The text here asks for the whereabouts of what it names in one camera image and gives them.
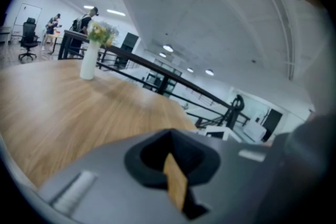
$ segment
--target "black office chair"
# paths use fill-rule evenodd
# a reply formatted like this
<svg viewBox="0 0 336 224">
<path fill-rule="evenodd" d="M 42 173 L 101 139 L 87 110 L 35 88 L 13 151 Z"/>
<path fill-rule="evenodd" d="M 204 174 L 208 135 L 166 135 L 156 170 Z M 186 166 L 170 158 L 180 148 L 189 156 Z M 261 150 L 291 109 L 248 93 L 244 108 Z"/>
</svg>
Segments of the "black office chair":
<svg viewBox="0 0 336 224">
<path fill-rule="evenodd" d="M 33 54 L 30 52 L 31 48 L 34 48 L 37 46 L 37 36 L 35 36 L 35 19 L 34 18 L 28 18 L 27 22 L 23 23 L 23 36 L 21 39 L 21 47 L 24 47 L 27 49 L 27 52 L 24 54 L 20 54 L 18 56 L 19 60 L 21 61 L 25 56 L 29 56 L 32 58 L 32 55 L 37 57 L 36 54 Z"/>
</svg>

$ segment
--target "metal railing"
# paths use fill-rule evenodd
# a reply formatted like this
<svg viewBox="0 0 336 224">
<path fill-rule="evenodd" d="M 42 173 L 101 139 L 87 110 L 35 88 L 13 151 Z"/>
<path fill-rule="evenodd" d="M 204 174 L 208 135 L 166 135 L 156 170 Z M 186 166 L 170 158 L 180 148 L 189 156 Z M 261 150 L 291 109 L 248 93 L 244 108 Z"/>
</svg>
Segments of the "metal railing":
<svg viewBox="0 0 336 224">
<path fill-rule="evenodd" d="M 195 126 L 198 129 L 205 129 L 207 126 L 212 125 L 212 126 L 223 126 L 226 122 L 227 119 L 225 118 L 225 116 L 219 116 L 217 118 L 214 118 L 212 120 L 207 119 L 203 116 L 197 116 L 195 114 L 189 113 L 187 112 L 188 115 L 193 116 L 193 117 L 197 117 L 197 121 L 195 123 Z M 247 123 L 247 121 L 249 121 L 249 118 L 246 117 L 244 121 L 239 121 L 237 120 L 236 123 L 240 123 L 242 126 L 245 126 L 245 124 Z"/>
<path fill-rule="evenodd" d="M 74 51 L 74 49 L 78 50 L 78 48 L 75 48 L 75 47 L 71 46 L 71 41 L 73 39 L 81 40 L 81 41 L 86 42 L 86 43 L 89 42 L 86 35 L 80 34 L 80 33 L 74 32 L 74 31 L 65 30 L 64 31 L 64 37 L 63 37 L 63 40 L 62 40 L 62 43 L 61 43 L 61 46 L 60 46 L 60 49 L 59 49 L 58 60 L 69 59 L 69 57 L 68 57 L 69 54 L 78 56 L 79 59 L 83 58 L 83 54 L 80 54 L 80 53 Z M 186 101 L 186 102 L 191 103 L 195 106 L 198 106 L 200 108 L 204 108 L 205 110 L 211 111 L 211 112 L 219 115 L 219 117 L 215 120 L 209 120 L 209 119 L 203 118 L 202 116 L 193 115 L 193 116 L 198 117 L 198 121 L 201 122 L 201 123 L 202 123 L 203 120 L 207 120 L 204 123 L 208 123 L 208 122 L 217 123 L 217 120 L 219 120 L 219 122 L 223 123 L 225 115 L 221 114 L 221 113 L 219 113 L 215 110 L 212 110 L 208 107 L 200 105 L 199 103 L 195 103 L 195 102 L 190 101 L 190 100 L 188 100 L 184 97 L 176 95 L 175 93 L 167 91 L 166 87 L 167 87 L 167 84 L 168 84 L 169 80 L 174 80 L 177 83 L 180 83 L 180 84 L 188 87 L 192 91 L 198 92 L 199 94 L 211 99 L 213 102 L 215 102 L 217 104 L 220 104 L 220 105 L 222 105 L 222 106 L 224 106 L 228 109 L 231 108 L 230 104 L 224 102 L 223 100 L 219 99 L 218 97 L 214 96 L 213 94 L 203 90 L 202 88 L 200 88 L 197 85 L 191 83 L 190 81 L 185 80 L 185 79 L 181 78 L 180 76 L 176 75 L 175 73 L 172 73 L 172 72 L 170 72 L 170 71 L 168 71 L 168 70 L 166 70 L 166 69 L 164 69 L 164 68 L 162 68 L 162 67 L 160 67 L 160 66 L 158 66 L 158 65 L 156 65 L 156 64 L 154 64 L 154 63 L 152 63 L 152 62 L 150 62 L 150 61 L 148 61 L 144 58 L 142 58 L 142 57 L 139 57 L 135 54 L 124 51 L 124 50 L 122 50 L 118 47 L 115 47 L 115 46 L 111 46 L 111 47 L 101 46 L 101 49 L 103 49 L 104 51 L 101 53 L 101 55 L 99 55 L 99 57 L 97 59 L 97 66 L 99 67 L 99 69 L 104 68 L 106 70 L 110 70 L 110 71 L 114 71 L 116 73 L 122 74 L 123 76 L 125 76 L 127 78 L 130 78 L 134 81 L 140 82 L 143 85 L 146 85 L 146 86 L 149 86 L 151 88 L 157 89 L 156 92 L 158 94 L 163 95 L 163 94 L 167 93 L 170 96 L 176 97 L 178 99 L 181 99 L 183 101 Z M 85 53 L 85 49 L 81 48 L 80 51 Z M 114 60 L 113 59 L 106 59 L 106 55 L 114 56 Z M 126 66 L 131 65 L 131 66 L 133 66 L 133 68 L 135 68 L 135 66 L 136 67 L 143 66 L 143 67 L 149 68 L 149 69 L 163 75 L 164 78 L 163 78 L 161 84 L 159 86 L 156 86 L 156 85 L 148 83 L 144 80 L 138 79 L 134 76 L 131 76 L 131 75 L 125 73 L 125 72 L 122 72 L 118 68 L 118 64 L 116 63 L 117 57 L 120 57 L 122 59 L 128 59 L 128 63 L 126 64 Z M 239 113 L 239 115 L 242 116 L 243 118 L 245 118 L 245 122 L 250 120 L 249 117 L 247 117 L 246 115 L 244 115 L 242 113 Z"/>
<path fill-rule="evenodd" d="M 190 89 L 188 87 L 186 87 L 186 90 L 188 92 L 190 92 L 192 95 L 194 95 L 195 97 L 197 97 L 202 103 L 204 103 L 204 104 L 206 104 L 208 106 L 212 106 L 212 105 L 216 105 L 217 104 L 211 98 L 206 97 L 206 96 L 204 96 L 204 95 L 202 95 L 202 94 L 200 94 L 200 93 L 198 93 L 198 92 L 196 92 L 196 91 L 194 91 L 194 90 L 192 90 L 192 89 Z"/>
</svg>

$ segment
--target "floor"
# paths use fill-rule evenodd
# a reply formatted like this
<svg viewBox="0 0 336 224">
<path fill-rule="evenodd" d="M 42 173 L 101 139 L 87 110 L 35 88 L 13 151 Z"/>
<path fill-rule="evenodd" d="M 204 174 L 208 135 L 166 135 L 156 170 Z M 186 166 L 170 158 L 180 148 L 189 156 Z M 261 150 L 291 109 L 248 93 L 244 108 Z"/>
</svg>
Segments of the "floor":
<svg viewBox="0 0 336 224">
<path fill-rule="evenodd" d="M 5 46 L 5 43 L 0 43 L 0 69 L 4 69 L 11 66 L 24 65 L 30 62 L 41 62 L 57 60 L 58 50 L 60 45 L 56 45 L 53 55 L 48 54 L 49 45 L 46 45 L 46 50 L 42 51 L 42 46 L 38 45 L 30 50 L 31 53 L 36 54 L 36 59 L 33 56 L 33 60 L 30 57 L 24 57 L 22 61 L 18 60 L 18 55 L 26 52 L 25 48 L 22 48 L 20 44 L 9 44 Z"/>
</svg>

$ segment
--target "desk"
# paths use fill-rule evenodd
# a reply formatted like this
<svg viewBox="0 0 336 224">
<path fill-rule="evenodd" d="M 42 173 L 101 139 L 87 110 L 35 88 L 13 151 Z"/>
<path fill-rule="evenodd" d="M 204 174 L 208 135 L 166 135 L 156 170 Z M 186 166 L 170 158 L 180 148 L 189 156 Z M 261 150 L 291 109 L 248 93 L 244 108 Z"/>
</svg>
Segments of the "desk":
<svg viewBox="0 0 336 224">
<path fill-rule="evenodd" d="M 37 187 L 105 143 L 164 128 L 194 130 L 180 105 L 96 69 L 79 78 L 80 60 L 34 62 L 0 71 L 0 132 Z"/>
<path fill-rule="evenodd" d="M 56 46 L 57 38 L 63 38 L 63 37 L 60 37 L 60 36 L 57 36 L 57 35 L 46 34 L 45 38 L 47 38 L 47 35 L 48 35 L 49 37 L 55 38 L 55 42 L 54 42 L 54 46 L 53 46 L 53 51 L 52 51 L 52 52 L 48 52 L 49 55 L 53 55 L 53 53 L 54 53 L 54 51 L 55 51 L 55 46 Z"/>
<path fill-rule="evenodd" d="M 7 27 L 7 26 L 1 26 L 0 27 L 0 35 L 6 35 L 6 38 L 5 38 L 5 46 L 8 46 L 8 40 L 9 40 L 9 36 L 11 34 L 11 31 L 10 31 L 10 27 Z"/>
</svg>

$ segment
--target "white vase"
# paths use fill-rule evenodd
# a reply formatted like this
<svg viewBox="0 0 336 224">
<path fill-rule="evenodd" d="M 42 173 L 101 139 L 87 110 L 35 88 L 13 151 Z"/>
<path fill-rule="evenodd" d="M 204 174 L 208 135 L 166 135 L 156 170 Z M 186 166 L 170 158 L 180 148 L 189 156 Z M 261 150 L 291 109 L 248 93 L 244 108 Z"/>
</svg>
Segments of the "white vase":
<svg viewBox="0 0 336 224">
<path fill-rule="evenodd" d="M 90 40 L 80 68 L 80 77 L 82 79 L 90 80 L 94 78 L 99 48 L 99 42 Z"/>
</svg>

